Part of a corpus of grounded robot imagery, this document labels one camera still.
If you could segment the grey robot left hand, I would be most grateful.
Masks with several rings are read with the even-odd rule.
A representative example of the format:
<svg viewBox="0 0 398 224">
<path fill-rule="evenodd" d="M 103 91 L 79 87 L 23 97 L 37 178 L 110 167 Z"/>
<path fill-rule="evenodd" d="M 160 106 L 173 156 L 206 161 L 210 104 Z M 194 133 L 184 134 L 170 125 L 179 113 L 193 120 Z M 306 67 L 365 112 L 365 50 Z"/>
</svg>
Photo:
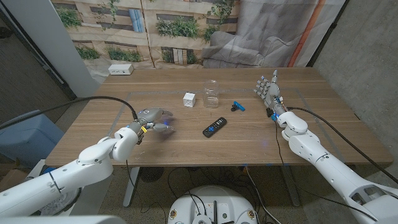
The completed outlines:
<svg viewBox="0 0 398 224">
<path fill-rule="evenodd" d="M 160 133 L 173 131 L 174 128 L 168 124 L 156 123 L 163 115 L 173 116 L 169 110 L 163 108 L 146 108 L 137 114 L 137 118 L 146 129 L 153 129 Z"/>
</svg>

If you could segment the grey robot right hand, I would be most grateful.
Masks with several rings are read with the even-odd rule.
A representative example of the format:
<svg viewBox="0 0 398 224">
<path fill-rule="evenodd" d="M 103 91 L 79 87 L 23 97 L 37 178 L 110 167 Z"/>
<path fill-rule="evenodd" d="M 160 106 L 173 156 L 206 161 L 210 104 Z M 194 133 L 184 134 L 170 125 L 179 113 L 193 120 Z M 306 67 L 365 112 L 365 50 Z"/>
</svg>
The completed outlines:
<svg viewBox="0 0 398 224">
<path fill-rule="evenodd" d="M 277 75 L 278 71 L 274 70 L 271 81 L 262 76 L 254 89 L 254 92 L 264 101 L 267 117 L 272 119 L 277 119 L 288 111 L 282 102 L 283 99 L 277 85 Z"/>
</svg>

